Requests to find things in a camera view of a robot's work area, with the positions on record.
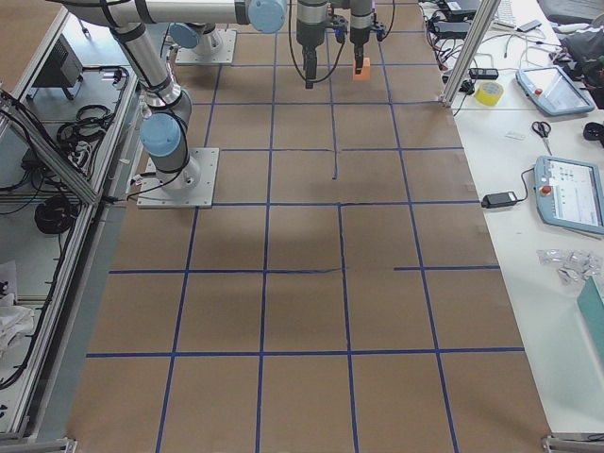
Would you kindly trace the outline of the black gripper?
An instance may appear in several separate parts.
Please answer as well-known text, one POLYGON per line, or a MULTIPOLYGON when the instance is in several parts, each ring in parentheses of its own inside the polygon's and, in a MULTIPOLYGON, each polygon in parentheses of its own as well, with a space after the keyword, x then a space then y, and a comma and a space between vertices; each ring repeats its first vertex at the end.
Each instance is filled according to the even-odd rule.
MULTIPOLYGON (((379 42, 382 42, 386 38, 388 32, 385 25, 377 19, 374 1, 332 1, 331 8, 340 8, 350 12, 349 27, 346 27, 345 31, 335 32, 338 43, 345 41, 344 34, 346 31, 349 32, 349 40, 352 43, 368 43, 372 33, 376 34, 379 42)), ((354 44, 354 58, 354 73, 361 74, 365 61, 363 44, 354 44)))
POLYGON ((317 73, 316 48, 325 39, 327 1, 302 0, 296 7, 296 40, 303 46, 305 88, 312 89, 317 73))

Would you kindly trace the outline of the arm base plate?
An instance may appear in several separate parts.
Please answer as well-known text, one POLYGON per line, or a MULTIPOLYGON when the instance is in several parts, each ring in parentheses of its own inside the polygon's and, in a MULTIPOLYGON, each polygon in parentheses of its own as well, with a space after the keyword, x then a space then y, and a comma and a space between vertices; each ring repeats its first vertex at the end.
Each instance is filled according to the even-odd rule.
POLYGON ((214 29, 210 33, 194 32, 186 38, 174 38, 178 45, 176 65, 229 65, 235 51, 237 32, 232 29, 214 29))
POLYGON ((212 207, 220 150, 191 148, 189 153, 189 163, 177 177, 157 173, 153 161, 147 159, 145 171, 155 175, 143 180, 139 209, 212 207))

